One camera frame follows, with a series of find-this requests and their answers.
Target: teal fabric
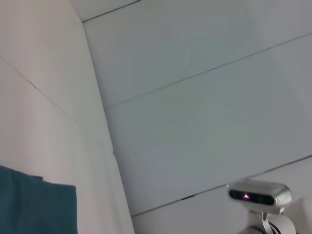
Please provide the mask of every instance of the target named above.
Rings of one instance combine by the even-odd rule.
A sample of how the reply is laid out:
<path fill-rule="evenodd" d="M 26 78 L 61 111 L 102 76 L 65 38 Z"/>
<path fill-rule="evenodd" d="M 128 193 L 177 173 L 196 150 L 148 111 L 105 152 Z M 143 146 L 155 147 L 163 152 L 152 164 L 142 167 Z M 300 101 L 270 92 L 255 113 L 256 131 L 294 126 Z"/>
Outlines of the teal fabric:
<path fill-rule="evenodd" d="M 76 188 L 0 166 L 1 234 L 77 234 Z"/>

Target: white ceiling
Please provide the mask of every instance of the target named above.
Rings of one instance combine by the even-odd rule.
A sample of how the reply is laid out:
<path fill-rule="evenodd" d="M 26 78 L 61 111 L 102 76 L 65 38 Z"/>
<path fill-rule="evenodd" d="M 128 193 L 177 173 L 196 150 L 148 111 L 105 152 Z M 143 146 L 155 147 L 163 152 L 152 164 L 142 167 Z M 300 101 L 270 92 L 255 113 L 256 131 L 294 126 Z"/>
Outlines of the white ceiling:
<path fill-rule="evenodd" d="M 70 0 L 82 21 L 130 4 L 135 0 Z"/>

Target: teal towel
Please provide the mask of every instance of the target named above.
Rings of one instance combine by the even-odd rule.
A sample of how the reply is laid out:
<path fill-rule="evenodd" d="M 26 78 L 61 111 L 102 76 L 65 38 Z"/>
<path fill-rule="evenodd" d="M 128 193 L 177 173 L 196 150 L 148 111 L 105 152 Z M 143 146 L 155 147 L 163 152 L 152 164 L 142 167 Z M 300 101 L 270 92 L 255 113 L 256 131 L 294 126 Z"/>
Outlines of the teal towel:
<path fill-rule="evenodd" d="M 0 166 L 0 233 L 78 234 L 76 188 Z"/>

